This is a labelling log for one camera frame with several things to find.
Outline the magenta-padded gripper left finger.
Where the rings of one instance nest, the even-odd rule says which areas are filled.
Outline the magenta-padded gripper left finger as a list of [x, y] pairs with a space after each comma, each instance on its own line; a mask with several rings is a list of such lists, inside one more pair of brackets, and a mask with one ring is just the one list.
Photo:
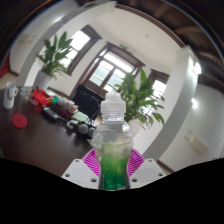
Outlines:
[[84, 188], [98, 189], [101, 167], [94, 149], [82, 159], [74, 159], [62, 174], [62, 178]]

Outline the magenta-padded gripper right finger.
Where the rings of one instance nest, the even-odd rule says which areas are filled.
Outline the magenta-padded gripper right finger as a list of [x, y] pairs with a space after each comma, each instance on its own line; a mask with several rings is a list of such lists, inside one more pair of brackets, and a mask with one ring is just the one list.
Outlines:
[[143, 157], [137, 150], [131, 150], [127, 163], [129, 188], [146, 186], [166, 176], [154, 159]]

